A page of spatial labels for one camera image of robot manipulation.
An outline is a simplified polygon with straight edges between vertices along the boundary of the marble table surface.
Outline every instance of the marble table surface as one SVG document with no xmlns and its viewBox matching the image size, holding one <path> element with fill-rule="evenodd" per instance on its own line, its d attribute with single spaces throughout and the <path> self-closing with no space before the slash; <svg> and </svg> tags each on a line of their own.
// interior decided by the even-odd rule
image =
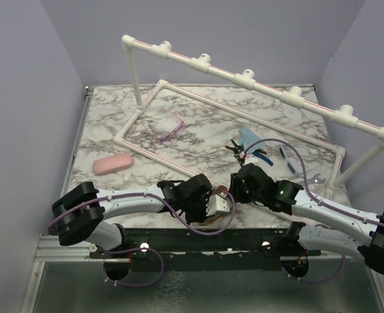
<svg viewBox="0 0 384 313">
<path fill-rule="evenodd" d="M 152 88 L 141 88 L 143 99 L 151 92 Z M 184 88 L 329 142 L 322 117 L 286 106 L 271 97 L 238 87 L 205 85 L 186 86 Z M 305 99 L 317 103 L 313 87 L 303 87 L 302 90 L 302 96 Z M 70 175 L 68 190 L 83 181 L 92 181 L 97 188 L 128 190 L 154 185 L 163 179 L 188 179 L 183 174 L 137 153 L 132 153 L 134 165 L 127 170 L 103 176 L 97 176 L 93 173 L 92 165 L 95 160 L 128 151 L 115 145 L 112 139 L 132 116 L 135 109 L 135 99 L 131 87 L 95 87 L 77 157 Z M 173 130 L 179 124 L 178 118 L 172 112 L 185 122 L 185 126 L 170 141 L 159 143 L 155 139 L 157 136 Z M 321 178 L 329 180 L 335 161 L 334 153 L 168 89 L 163 89 L 156 95 L 144 114 L 132 125 L 125 139 L 163 158 L 176 161 L 189 170 L 204 173 L 212 181 L 229 186 L 229 175 L 236 172 L 239 165 L 234 159 L 233 153 L 224 146 L 230 145 L 230 139 L 238 140 L 240 137 L 239 129 L 243 126 L 249 127 L 261 138 L 278 138 L 294 145 L 303 146 L 305 149 L 298 148 L 298 151 L 304 157 L 308 178 L 315 173 L 320 173 Z M 274 166 L 269 166 L 264 161 L 259 161 L 257 165 L 263 168 L 273 179 L 300 181 L 300 177 L 294 177 L 288 170 L 285 161 L 279 155 L 278 147 L 279 143 L 276 142 L 267 142 L 264 147 L 267 156 L 274 162 Z M 293 164 L 298 164 L 290 151 L 288 151 L 288 155 Z M 326 184 L 313 184 L 310 185 L 310 189 L 316 194 L 324 196 Z M 349 204 L 344 186 L 336 192 L 334 201 Z M 228 216 L 220 218 L 206 227 L 219 228 L 228 218 Z M 172 218 L 167 213 L 137 213 L 115 217 L 109 221 L 120 223 L 124 227 L 184 227 L 177 219 Z M 271 228 L 286 227 L 288 224 L 288 221 L 270 214 L 263 207 L 246 204 L 237 206 L 237 212 L 230 227 Z"/>
</svg>

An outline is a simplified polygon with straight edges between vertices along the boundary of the eyeglasses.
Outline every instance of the eyeglasses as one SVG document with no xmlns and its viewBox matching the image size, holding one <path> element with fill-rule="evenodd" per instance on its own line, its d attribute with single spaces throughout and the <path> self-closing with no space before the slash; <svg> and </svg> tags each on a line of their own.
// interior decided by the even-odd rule
<svg viewBox="0 0 384 313">
<path fill-rule="evenodd" d="M 168 140 L 170 140 L 170 138 L 173 136 L 173 135 L 176 135 L 178 134 L 182 129 L 183 127 L 185 126 L 185 122 L 176 114 L 176 113 L 173 113 L 171 111 L 168 111 L 168 110 L 165 110 L 167 112 L 170 112 L 171 114 L 173 114 L 174 116 L 176 116 L 176 118 L 178 118 L 180 120 L 180 124 L 178 124 L 171 132 L 168 132 L 167 134 L 161 136 L 161 137 L 156 137 L 152 132 L 150 132 L 148 130 L 148 128 L 144 125 L 144 123 L 142 123 L 142 125 L 144 126 L 145 130 L 157 141 L 159 142 L 166 142 Z"/>
<path fill-rule="evenodd" d="M 303 147 L 302 145 L 293 145 L 294 147 L 297 147 L 297 148 L 302 148 L 302 149 L 305 149 L 306 151 L 309 151 L 308 148 L 306 147 Z M 287 145 L 280 145 L 280 147 L 278 148 L 278 152 L 280 152 L 280 155 L 282 156 L 282 158 L 286 161 L 287 165 L 288 165 L 288 168 L 290 170 L 290 172 L 294 175 L 294 176 L 298 176 L 300 173 L 295 169 L 295 167 L 293 166 L 293 164 L 290 162 L 289 160 L 289 157 L 288 155 L 286 154 L 286 152 L 284 151 L 284 148 L 287 147 Z"/>
</svg>

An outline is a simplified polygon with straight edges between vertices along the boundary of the gray wall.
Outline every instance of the gray wall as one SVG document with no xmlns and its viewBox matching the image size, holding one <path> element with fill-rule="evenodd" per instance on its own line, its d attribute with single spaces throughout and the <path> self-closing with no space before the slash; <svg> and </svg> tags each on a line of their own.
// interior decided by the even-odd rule
<svg viewBox="0 0 384 313">
<path fill-rule="evenodd" d="M 121 37 L 208 53 L 265 83 L 316 83 L 364 0 L 41 0 L 87 85 L 130 83 Z M 140 82 L 225 83 L 139 53 Z"/>
<path fill-rule="evenodd" d="M 0 312 L 20 309 L 83 98 L 39 1 L 0 1 Z"/>
<path fill-rule="evenodd" d="M 384 127 L 384 0 L 367 0 L 318 85 L 322 105 L 354 107 L 354 114 Z M 347 147 L 347 168 L 376 139 L 356 130 L 328 125 L 333 142 Z M 384 210 L 384 153 L 347 183 L 355 207 Z"/>
</svg>

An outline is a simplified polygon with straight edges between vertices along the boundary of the blue handle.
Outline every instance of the blue handle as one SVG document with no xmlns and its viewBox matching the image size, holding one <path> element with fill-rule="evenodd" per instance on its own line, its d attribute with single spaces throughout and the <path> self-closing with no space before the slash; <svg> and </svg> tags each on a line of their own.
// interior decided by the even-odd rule
<svg viewBox="0 0 384 313">
<path fill-rule="evenodd" d="M 267 158 L 265 155 L 259 153 L 259 152 L 253 152 L 253 155 L 255 155 L 256 157 L 266 161 L 266 163 L 268 163 L 269 166 L 273 166 L 273 162 L 271 162 L 271 160 L 269 158 Z"/>
</svg>

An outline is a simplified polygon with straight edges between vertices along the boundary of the blue pliers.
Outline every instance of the blue pliers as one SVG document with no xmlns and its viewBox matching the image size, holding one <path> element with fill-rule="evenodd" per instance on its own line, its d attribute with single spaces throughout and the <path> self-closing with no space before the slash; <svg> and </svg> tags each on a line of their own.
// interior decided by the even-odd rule
<svg viewBox="0 0 384 313">
<path fill-rule="evenodd" d="M 228 148 L 229 150 L 232 150 L 234 152 L 234 157 L 238 160 L 239 165 L 243 167 L 244 160 L 240 157 L 240 154 L 244 151 L 244 146 L 238 145 L 233 139 L 231 139 L 231 142 L 233 144 L 233 147 L 228 147 L 226 145 L 225 148 Z M 257 149 L 253 152 L 253 155 L 266 161 L 269 166 L 273 166 L 273 162 L 271 162 L 271 160 L 265 156 L 266 154 L 267 152 L 265 152 L 263 149 Z"/>
</svg>

